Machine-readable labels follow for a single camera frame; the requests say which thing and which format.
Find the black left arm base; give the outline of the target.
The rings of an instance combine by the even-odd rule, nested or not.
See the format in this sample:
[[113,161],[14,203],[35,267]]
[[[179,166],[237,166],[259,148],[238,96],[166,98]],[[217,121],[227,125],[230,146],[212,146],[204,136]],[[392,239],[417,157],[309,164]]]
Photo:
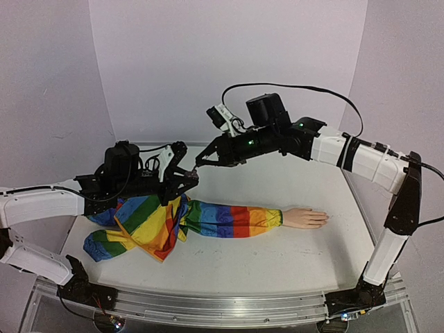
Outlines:
[[82,263],[71,255],[65,257],[71,265],[73,276],[66,284],[58,285],[57,296],[78,304],[100,307],[103,310],[113,310],[116,305],[118,291],[112,287],[90,282]]

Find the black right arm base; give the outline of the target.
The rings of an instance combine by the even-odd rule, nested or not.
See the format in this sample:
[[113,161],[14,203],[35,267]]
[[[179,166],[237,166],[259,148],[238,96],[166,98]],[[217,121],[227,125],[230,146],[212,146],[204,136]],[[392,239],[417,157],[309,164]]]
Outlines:
[[354,288],[326,293],[325,305],[328,318],[336,318],[354,311],[368,311],[376,306],[384,305],[386,303],[384,289],[390,270],[391,268],[383,279],[383,283],[379,285],[366,282],[362,273]]

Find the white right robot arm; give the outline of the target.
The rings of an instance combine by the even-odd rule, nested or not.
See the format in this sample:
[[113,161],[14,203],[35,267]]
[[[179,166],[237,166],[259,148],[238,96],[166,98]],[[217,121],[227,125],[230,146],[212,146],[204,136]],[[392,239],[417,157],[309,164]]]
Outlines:
[[379,185],[393,197],[382,235],[362,279],[381,285],[419,225],[420,158],[395,152],[379,142],[367,142],[310,117],[292,122],[276,93],[253,98],[246,106],[253,128],[245,131],[236,127],[238,118],[224,104],[207,110],[222,134],[196,157],[196,166],[235,167],[251,158],[278,152],[332,165]]

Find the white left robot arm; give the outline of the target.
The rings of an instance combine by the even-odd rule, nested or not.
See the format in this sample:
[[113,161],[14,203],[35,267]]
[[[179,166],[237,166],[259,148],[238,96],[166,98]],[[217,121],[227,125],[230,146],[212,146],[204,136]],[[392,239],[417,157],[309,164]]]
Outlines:
[[99,214],[116,207],[120,199],[154,195],[165,206],[198,184],[197,175],[179,165],[187,154],[184,142],[154,148],[148,160],[142,159],[143,152],[120,141],[106,150],[92,174],[50,185],[1,189],[1,262],[66,285],[77,302],[89,302],[94,289],[78,276],[81,263],[33,243],[24,228]]

